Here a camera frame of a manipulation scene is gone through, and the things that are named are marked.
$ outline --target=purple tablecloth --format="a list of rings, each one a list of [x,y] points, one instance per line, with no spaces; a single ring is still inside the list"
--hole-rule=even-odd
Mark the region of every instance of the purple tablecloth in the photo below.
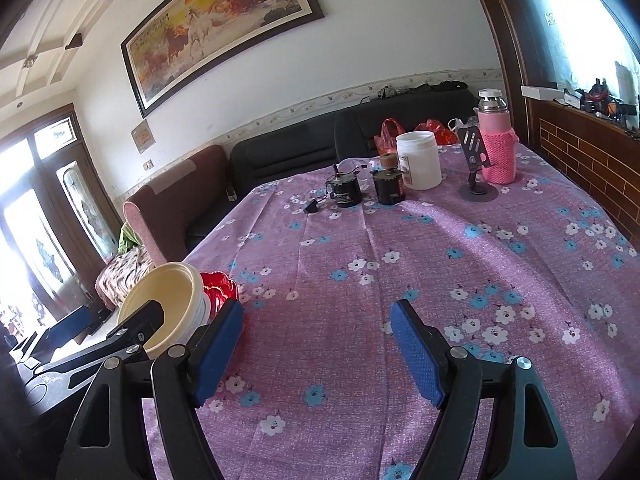
[[[640,413],[640,258],[586,193],[518,150],[516,182],[486,204],[459,198],[452,147],[442,184],[391,208],[369,177],[361,205],[304,214],[329,168],[260,186],[187,257],[242,285],[244,333],[198,412],[227,480],[409,478],[438,412],[391,333],[399,298],[474,355],[528,356],[578,477],[600,475]],[[490,409],[462,478],[476,477]],[[147,406],[166,479],[154,417]]]

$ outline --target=round stand base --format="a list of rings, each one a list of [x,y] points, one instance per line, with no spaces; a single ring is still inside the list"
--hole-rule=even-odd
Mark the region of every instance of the round stand base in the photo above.
[[[478,183],[476,184],[476,189],[486,189],[486,193],[482,195],[473,194],[471,193],[471,189],[469,189],[468,184],[461,186],[460,189],[458,190],[458,193],[467,202],[477,202],[477,203],[491,202],[491,200],[495,200],[496,198],[498,198],[498,195],[499,195],[498,190],[495,189],[495,187],[491,186],[490,184]]]

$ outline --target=framed painting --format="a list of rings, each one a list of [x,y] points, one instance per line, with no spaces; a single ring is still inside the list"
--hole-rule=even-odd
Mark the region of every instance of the framed painting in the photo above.
[[[235,54],[322,17],[318,0],[165,0],[122,43],[142,116]]]

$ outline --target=red plastic bag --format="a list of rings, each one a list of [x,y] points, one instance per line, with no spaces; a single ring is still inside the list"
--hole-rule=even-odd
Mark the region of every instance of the red plastic bag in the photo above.
[[[373,137],[379,155],[385,153],[397,153],[396,137],[405,134],[406,130],[395,119],[385,119],[382,121],[382,131],[380,135]]]
[[[436,144],[438,146],[450,146],[451,144],[458,144],[460,142],[454,132],[446,128],[444,124],[436,119],[429,119],[424,123],[420,123],[415,129],[416,131],[433,132],[436,136]]]

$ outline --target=pink thermos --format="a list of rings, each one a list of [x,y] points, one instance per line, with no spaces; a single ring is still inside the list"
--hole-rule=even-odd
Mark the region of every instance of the pink thermos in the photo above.
[[[490,168],[482,168],[482,176],[492,184],[510,184],[516,178],[516,143],[520,139],[511,127],[509,107],[500,90],[487,88],[478,92],[478,121],[486,146]]]

